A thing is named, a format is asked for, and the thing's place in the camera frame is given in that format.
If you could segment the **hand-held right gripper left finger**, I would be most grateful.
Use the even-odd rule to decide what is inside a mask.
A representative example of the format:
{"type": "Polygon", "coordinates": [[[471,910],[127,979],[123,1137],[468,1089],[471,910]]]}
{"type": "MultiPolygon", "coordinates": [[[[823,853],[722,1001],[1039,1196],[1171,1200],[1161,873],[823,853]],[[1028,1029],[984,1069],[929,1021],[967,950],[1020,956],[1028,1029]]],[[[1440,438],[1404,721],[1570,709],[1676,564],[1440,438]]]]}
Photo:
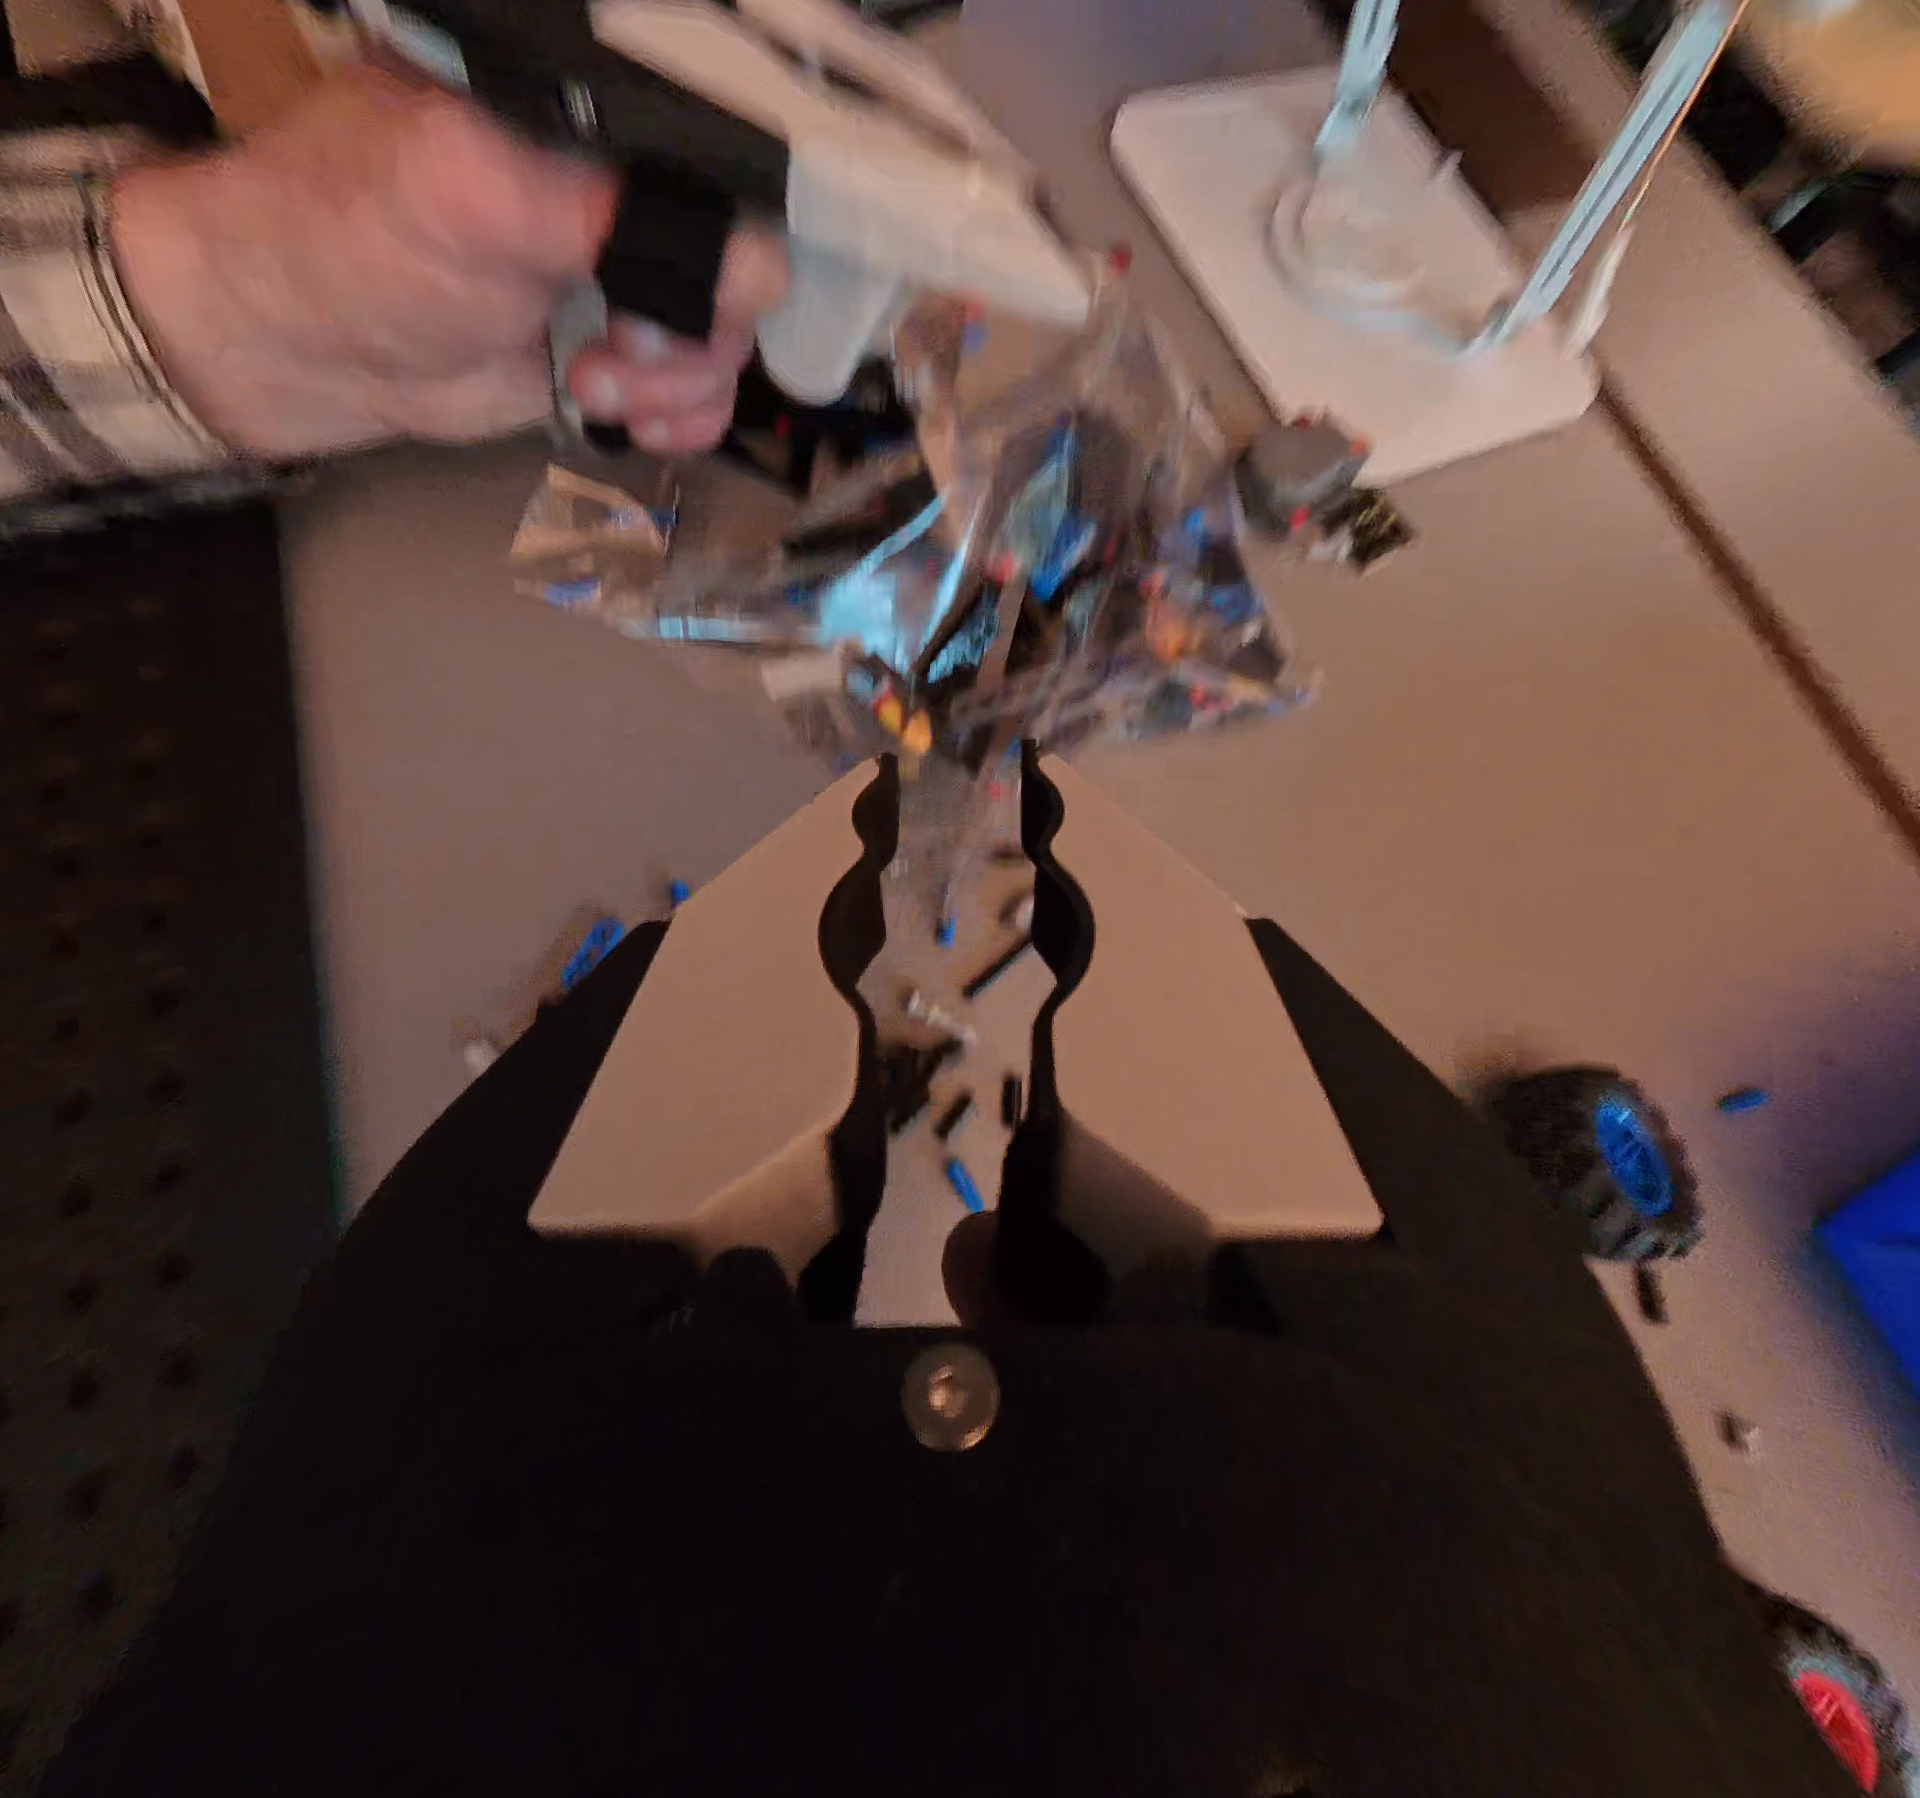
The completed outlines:
{"type": "Polygon", "coordinates": [[[532,1200],[541,1237],[764,1254],[844,1313],[885,1182],[878,1025],[899,765],[855,763],[666,921],[532,1200]]]}

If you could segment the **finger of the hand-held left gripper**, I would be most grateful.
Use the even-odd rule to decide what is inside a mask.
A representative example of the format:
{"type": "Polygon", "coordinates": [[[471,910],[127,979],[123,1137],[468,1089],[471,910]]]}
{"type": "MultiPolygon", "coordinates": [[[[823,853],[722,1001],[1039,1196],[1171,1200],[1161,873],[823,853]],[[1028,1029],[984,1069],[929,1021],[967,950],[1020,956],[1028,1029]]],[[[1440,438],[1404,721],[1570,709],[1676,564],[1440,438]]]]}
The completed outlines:
{"type": "Polygon", "coordinates": [[[987,163],[1009,180],[1036,174],[991,118],[922,46],[866,19],[844,0],[731,0],[741,21],[841,92],[987,163]]]}
{"type": "Polygon", "coordinates": [[[590,31],[783,144],[788,279],[757,322],[782,394],[840,398],[924,293],[1039,325],[1086,322],[1091,262],[1043,220],[1036,175],[1008,178],[816,78],[716,0],[592,0],[590,31]]]}

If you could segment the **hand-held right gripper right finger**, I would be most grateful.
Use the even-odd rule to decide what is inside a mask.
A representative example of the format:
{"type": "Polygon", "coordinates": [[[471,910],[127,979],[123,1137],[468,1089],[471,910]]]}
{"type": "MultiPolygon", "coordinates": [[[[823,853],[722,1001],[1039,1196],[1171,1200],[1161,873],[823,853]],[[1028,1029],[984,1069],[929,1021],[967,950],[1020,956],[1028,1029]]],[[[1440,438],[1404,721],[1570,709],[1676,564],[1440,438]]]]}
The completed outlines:
{"type": "Polygon", "coordinates": [[[1037,1323],[1199,1303],[1219,1254],[1386,1226],[1251,919],[1063,757],[1020,753],[1036,1003],[993,1234],[1037,1323]]]}

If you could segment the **clear plastic bag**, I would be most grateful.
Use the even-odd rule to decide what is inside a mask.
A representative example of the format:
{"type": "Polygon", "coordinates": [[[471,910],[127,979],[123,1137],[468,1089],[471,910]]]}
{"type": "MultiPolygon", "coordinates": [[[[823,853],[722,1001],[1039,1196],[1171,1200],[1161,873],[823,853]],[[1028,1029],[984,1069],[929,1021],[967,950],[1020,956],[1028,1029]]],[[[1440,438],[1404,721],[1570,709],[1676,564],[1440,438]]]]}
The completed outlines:
{"type": "Polygon", "coordinates": [[[544,464],[506,553],[514,587],[655,643],[764,648],[786,635],[775,526],[730,480],[640,458],[544,464]]]}
{"type": "Polygon", "coordinates": [[[1237,729],[1316,697],[1218,426],[1118,272],[1076,328],[925,298],[879,381],[899,434],[836,438],[780,535],[762,680],[803,750],[973,776],[1028,739],[1237,729]]]}

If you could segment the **person's left forearm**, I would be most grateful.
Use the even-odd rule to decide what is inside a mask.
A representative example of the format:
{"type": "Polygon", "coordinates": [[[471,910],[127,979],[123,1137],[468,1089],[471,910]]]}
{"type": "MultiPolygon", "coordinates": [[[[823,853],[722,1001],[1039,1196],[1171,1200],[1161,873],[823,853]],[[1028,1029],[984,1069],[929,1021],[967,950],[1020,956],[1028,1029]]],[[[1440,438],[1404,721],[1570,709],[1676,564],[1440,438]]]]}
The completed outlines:
{"type": "Polygon", "coordinates": [[[48,529],[110,493],[209,483],[232,450],[164,378],[112,249],[131,128],[3,133],[3,529],[48,529]]]}

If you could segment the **grey desk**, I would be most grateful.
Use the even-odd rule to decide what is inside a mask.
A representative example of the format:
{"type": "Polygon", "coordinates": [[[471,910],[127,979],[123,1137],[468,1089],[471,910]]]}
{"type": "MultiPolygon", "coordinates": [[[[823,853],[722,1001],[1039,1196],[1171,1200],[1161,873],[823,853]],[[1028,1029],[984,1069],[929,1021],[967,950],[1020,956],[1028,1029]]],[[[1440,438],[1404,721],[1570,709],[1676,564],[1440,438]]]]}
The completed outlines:
{"type": "MultiPolygon", "coordinates": [[[[546,445],[391,451],[281,518],[345,1209],[459,1042],[590,911],[633,919],[822,767],[748,673],[515,594],[546,445]]],[[[1641,1345],[1720,1538],[1915,1708],[1915,1406],[1810,1237],[1915,1147],[1915,856],[1605,411],[1401,491],[1413,541],[1268,582],[1313,695],[1088,777],[1453,1086],[1616,1065],[1699,1247],[1641,1345]]]]}

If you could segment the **person's left hand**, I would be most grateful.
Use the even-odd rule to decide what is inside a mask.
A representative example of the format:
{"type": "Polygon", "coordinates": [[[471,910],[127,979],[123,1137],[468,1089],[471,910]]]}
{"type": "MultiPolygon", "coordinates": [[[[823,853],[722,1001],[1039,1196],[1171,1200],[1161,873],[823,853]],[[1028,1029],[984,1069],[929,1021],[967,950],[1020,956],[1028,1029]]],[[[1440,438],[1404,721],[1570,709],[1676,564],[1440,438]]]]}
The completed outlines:
{"type": "Polygon", "coordinates": [[[493,442],[553,407],[549,322],[618,178],[361,64],[284,125],[113,178],[107,243],[162,381],[257,461],[493,442]]]}

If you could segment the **black toy wheel blue rim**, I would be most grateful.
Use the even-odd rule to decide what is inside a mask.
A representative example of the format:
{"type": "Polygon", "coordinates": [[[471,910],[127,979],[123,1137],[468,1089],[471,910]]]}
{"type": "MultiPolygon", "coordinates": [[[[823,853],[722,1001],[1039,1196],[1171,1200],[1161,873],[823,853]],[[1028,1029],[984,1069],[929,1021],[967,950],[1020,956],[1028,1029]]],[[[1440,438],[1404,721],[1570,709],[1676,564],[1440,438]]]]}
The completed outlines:
{"type": "Polygon", "coordinates": [[[1667,1114],[1618,1068],[1550,1065],[1501,1078],[1482,1110],[1585,1257],[1646,1265],[1687,1257],[1704,1209],[1692,1155],[1667,1114]]]}

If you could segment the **grey toy motor block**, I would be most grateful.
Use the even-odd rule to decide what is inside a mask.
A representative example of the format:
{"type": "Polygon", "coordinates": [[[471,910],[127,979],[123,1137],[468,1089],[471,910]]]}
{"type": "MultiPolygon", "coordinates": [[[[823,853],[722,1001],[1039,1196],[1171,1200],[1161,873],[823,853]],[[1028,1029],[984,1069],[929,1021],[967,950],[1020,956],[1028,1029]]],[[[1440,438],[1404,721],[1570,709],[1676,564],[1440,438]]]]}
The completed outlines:
{"type": "Polygon", "coordinates": [[[1313,527],[1355,490],[1372,454],[1366,438],[1325,411],[1280,418],[1231,461],[1242,516],[1266,538],[1313,527]]]}

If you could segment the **black studded toy plate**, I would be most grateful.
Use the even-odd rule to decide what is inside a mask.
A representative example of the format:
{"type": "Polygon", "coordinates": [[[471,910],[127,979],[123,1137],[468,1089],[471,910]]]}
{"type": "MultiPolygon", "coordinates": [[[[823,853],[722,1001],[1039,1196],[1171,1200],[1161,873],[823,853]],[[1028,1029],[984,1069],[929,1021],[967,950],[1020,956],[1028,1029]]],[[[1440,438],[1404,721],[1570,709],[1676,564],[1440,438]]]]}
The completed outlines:
{"type": "Polygon", "coordinates": [[[1354,486],[1312,518],[1307,559],[1363,577],[1417,539],[1389,496],[1354,486]]]}

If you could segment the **blue storage bin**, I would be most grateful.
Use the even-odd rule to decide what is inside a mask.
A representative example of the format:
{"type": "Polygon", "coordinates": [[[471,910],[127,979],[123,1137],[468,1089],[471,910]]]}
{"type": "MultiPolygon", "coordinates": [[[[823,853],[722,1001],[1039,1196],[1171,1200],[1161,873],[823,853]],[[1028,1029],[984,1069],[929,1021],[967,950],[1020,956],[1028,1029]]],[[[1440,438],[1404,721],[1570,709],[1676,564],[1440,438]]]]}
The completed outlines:
{"type": "Polygon", "coordinates": [[[1915,1395],[1918,1149],[1828,1212],[1816,1237],[1915,1395]]]}

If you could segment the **black toy wheel red rim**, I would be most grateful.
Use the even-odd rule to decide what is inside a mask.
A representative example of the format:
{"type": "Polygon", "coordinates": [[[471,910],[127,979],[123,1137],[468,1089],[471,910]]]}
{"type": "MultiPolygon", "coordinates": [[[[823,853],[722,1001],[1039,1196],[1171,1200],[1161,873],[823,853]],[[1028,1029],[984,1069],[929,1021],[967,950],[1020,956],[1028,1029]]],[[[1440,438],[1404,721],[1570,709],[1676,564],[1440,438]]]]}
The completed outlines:
{"type": "Polygon", "coordinates": [[[1915,1796],[1915,1724],[1879,1659],[1798,1600],[1751,1593],[1780,1673],[1858,1789],[1915,1796]]]}

